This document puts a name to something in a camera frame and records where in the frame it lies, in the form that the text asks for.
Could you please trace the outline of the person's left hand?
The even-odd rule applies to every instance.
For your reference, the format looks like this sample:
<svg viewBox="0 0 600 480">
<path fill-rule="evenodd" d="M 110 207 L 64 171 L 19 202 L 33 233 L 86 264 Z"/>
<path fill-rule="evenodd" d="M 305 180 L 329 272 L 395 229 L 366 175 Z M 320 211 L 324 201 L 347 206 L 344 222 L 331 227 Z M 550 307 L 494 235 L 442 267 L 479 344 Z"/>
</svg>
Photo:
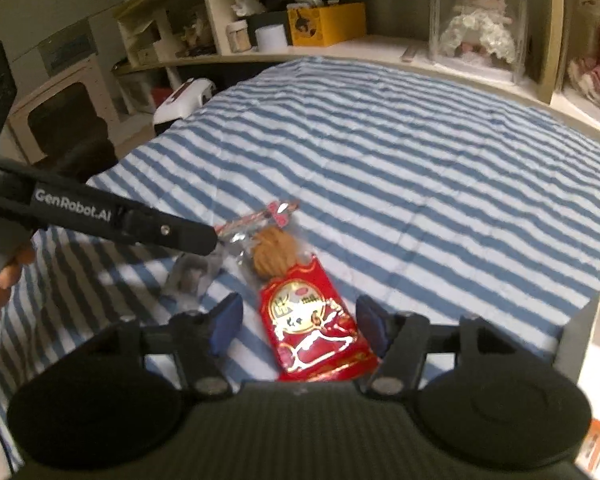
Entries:
<svg viewBox="0 0 600 480">
<path fill-rule="evenodd" d="M 12 288 L 21 278 L 22 269 L 24 266 L 32 263 L 35 258 L 33 245 L 27 243 L 23 245 L 12 261 L 4 267 L 0 272 L 0 316 L 4 307 L 7 306 L 10 296 L 12 296 Z"/>
</svg>

